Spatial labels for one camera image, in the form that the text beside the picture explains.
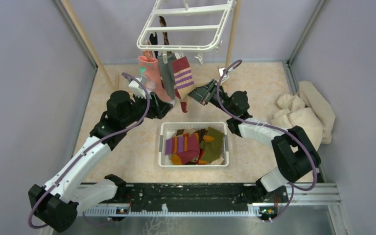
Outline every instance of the beige tabletop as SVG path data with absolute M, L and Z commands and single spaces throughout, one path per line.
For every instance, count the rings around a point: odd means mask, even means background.
M 217 66 L 222 64 L 191 64 L 195 82 L 218 79 Z M 107 66 L 109 75 L 117 73 L 139 73 L 137 65 Z M 260 121 L 270 121 L 280 110 L 277 98 L 288 93 L 288 85 L 281 63 L 243 63 L 230 74 L 226 92 L 247 91 L 249 113 Z M 120 78 L 120 88 L 127 89 L 127 81 Z M 76 151 L 82 146 L 89 132 L 106 110 L 110 91 L 98 72 L 79 134 Z M 113 152 L 102 159 L 87 176 L 86 182 L 97 182 L 108 174 L 115 174 L 130 183 L 246 183 L 258 178 L 276 167 L 271 147 L 251 139 L 240 138 L 229 133 L 230 164 L 218 170 L 164 169 L 158 164 L 158 143 L 163 122 L 223 121 L 229 116 L 213 105 L 202 106 L 195 101 L 188 104 L 188 113 L 181 111 L 179 102 L 163 119 L 145 118 L 142 125 L 127 133 Z M 299 182 L 312 181 L 311 173 Z

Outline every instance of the white wall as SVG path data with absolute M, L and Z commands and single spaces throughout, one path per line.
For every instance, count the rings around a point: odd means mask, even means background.
M 52 1 L 0 0 L 0 235 L 38 234 L 28 190 L 71 157 L 93 71 Z
M 331 0 L 294 65 L 336 113 L 320 156 L 356 235 L 376 234 L 376 1 Z
M 152 11 L 154 0 L 70 0 L 103 63 L 133 63 L 141 51 L 136 40 Z M 167 7 L 182 8 L 182 0 Z M 190 0 L 190 6 L 222 4 L 225 0 Z M 318 0 L 243 0 L 238 19 L 233 59 L 246 61 L 289 59 Z M 166 17 L 168 26 L 217 24 L 220 16 Z M 232 17 L 222 36 L 219 53 L 204 54 L 204 61 L 225 61 Z M 212 33 L 169 33 L 171 44 L 206 45 Z

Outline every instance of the white drying rack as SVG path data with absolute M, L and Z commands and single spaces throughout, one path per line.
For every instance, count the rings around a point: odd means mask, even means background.
M 141 50 L 156 50 L 156 51 L 173 51 L 173 52 L 198 52 L 199 55 L 202 52 L 210 51 L 215 48 L 218 49 L 220 45 L 221 35 L 224 27 L 227 23 L 228 15 L 233 8 L 235 0 L 227 0 L 226 4 L 219 5 L 209 5 L 200 7 L 189 7 L 188 0 L 184 0 L 185 8 L 171 8 L 171 9 L 161 9 L 161 3 L 163 0 L 156 0 L 153 6 L 152 12 L 143 27 L 141 34 L 139 35 L 137 46 Z M 222 17 L 219 24 L 213 25 L 196 25 L 196 26 L 175 26 L 175 27 L 152 27 L 152 22 L 157 19 L 158 16 L 190 16 L 190 15 L 201 15 L 209 13 L 222 12 Z M 215 35 L 213 40 L 205 45 L 144 45 L 144 39 L 148 33 L 153 32 L 171 32 L 171 31 L 205 31 L 205 30 L 215 30 Z

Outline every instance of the drying rack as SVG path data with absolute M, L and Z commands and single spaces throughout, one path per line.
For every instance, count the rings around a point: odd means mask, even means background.
M 227 0 L 225 4 L 219 5 L 207 5 L 200 7 L 189 7 L 188 0 L 183 0 L 184 8 L 169 8 L 162 9 L 162 3 L 166 3 L 166 0 L 156 0 L 153 6 L 152 12 L 150 13 L 145 26 L 142 29 L 141 34 L 137 40 L 137 47 L 141 50 L 149 51 L 162 51 L 164 55 L 164 62 L 166 62 L 166 52 L 198 52 L 196 58 L 202 64 L 203 52 L 211 51 L 216 49 L 217 51 L 221 45 L 221 35 L 227 24 L 228 16 L 231 10 L 235 7 L 235 12 L 233 15 L 233 25 L 231 30 L 231 36 L 229 41 L 229 52 L 227 53 L 226 66 L 228 66 L 231 57 L 231 49 L 235 34 L 235 26 L 237 21 L 237 13 L 240 0 Z M 153 21 L 157 20 L 159 16 L 192 16 L 192 15 L 204 15 L 211 13 L 222 13 L 219 24 L 210 25 L 194 25 L 194 26 L 171 26 L 171 27 L 152 27 Z M 215 31 L 215 35 L 210 43 L 207 45 L 146 45 L 145 39 L 150 33 L 154 32 L 195 32 L 195 31 Z

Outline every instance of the laundry basket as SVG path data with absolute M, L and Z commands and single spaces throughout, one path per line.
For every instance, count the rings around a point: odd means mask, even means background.
M 174 165 L 168 154 L 165 154 L 165 141 L 172 137 L 177 130 L 195 129 L 200 130 L 212 127 L 224 133 L 223 147 L 221 149 L 224 161 L 221 165 Z M 161 136 L 159 138 L 159 158 L 158 163 L 168 169 L 223 169 L 230 163 L 228 150 L 227 124 L 224 122 L 164 122 L 161 126 Z

